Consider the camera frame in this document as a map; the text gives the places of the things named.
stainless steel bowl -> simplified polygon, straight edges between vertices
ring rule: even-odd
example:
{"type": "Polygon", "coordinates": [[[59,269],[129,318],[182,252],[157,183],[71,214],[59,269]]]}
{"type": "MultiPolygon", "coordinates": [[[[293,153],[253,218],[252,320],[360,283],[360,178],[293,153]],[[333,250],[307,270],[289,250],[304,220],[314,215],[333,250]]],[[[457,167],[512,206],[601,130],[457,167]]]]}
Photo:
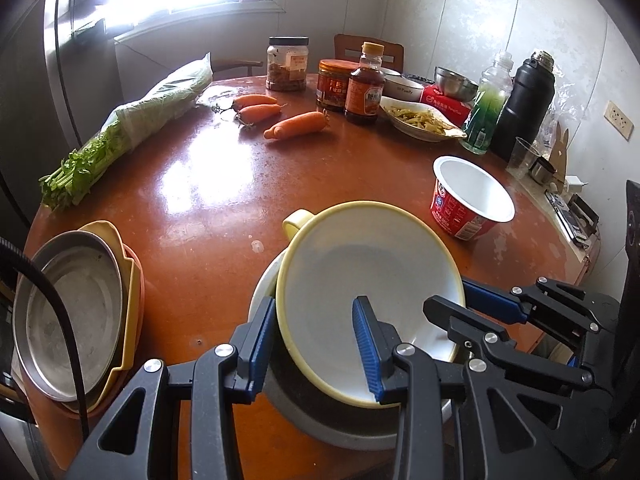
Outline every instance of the stainless steel bowl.
{"type": "Polygon", "coordinates": [[[531,166],[529,174],[540,186],[546,186],[556,174],[556,168],[545,157],[539,156],[531,166]]]}
{"type": "MultiPolygon", "coordinates": [[[[117,261],[108,245],[85,231],[62,233],[32,259],[49,278],[68,311],[78,345],[84,390],[104,378],[119,345],[126,305],[117,261]]],[[[43,394],[77,399],[62,330],[52,307],[22,277],[14,302],[15,348],[24,371],[43,394]]]]}
{"type": "Polygon", "coordinates": [[[437,66],[434,70],[434,79],[438,90],[447,97],[451,97],[463,103],[476,97],[478,85],[463,75],[437,66]]]}

electrical outlet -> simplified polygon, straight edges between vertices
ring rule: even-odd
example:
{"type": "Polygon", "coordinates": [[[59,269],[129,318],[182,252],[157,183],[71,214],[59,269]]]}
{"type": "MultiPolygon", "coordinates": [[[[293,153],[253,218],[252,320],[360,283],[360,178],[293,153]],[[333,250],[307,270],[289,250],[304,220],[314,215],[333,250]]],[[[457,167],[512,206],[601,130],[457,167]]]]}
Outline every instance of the electrical outlet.
{"type": "Polygon", "coordinates": [[[604,118],[609,121],[626,140],[629,140],[631,131],[634,129],[634,124],[622,113],[614,102],[609,101],[607,103],[607,108],[604,110],[604,118]]]}

red tissue box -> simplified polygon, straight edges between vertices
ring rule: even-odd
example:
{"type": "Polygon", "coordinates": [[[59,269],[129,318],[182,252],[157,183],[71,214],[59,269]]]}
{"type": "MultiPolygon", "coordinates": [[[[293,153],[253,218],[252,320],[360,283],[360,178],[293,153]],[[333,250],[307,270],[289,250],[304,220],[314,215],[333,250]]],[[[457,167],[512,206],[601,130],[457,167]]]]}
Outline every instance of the red tissue box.
{"type": "Polygon", "coordinates": [[[456,99],[447,97],[436,85],[425,86],[420,102],[433,106],[457,127],[462,126],[471,111],[471,106],[456,99]]]}

wooden chair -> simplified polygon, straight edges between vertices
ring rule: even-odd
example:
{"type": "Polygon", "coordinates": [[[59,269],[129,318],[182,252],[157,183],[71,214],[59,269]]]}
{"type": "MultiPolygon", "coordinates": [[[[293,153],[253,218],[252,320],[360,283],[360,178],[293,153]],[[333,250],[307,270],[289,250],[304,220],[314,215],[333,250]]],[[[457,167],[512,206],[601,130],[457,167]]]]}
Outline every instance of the wooden chair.
{"type": "Polygon", "coordinates": [[[222,72],[223,70],[231,70],[232,68],[246,67],[246,74],[252,76],[254,67],[260,68],[264,66],[263,61],[249,61],[246,59],[212,59],[211,71],[213,73],[222,72]]]}
{"type": "Polygon", "coordinates": [[[351,54],[347,54],[346,51],[353,50],[355,52],[361,52],[362,44],[365,41],[384,45],[384,58],[386,59],[383,58],[382,66],[402,73],[402,69],[404,68],[404,47],[399,43],[389,43],[388,41],[382,41],[377,38],[336,34],[334,36],[335,59],[344,59],[347,61],[354,61],[356,63],[359,62],[360,54],[353,56],[351,54]]]}

black thermos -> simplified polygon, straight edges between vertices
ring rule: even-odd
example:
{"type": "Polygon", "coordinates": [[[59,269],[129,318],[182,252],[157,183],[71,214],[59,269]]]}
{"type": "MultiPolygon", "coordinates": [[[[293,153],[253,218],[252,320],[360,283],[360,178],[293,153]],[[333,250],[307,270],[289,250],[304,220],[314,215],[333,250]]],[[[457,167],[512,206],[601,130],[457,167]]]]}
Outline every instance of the black thermos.
{"type": "Polygon", "coordinates": [[[495,125],[489,149],[509,161],[516,137],[527,142],[536,139],[542,119],[554,98],[554,59],[543,50],[536,50],[516,72],[513,91],[495,125]]]}

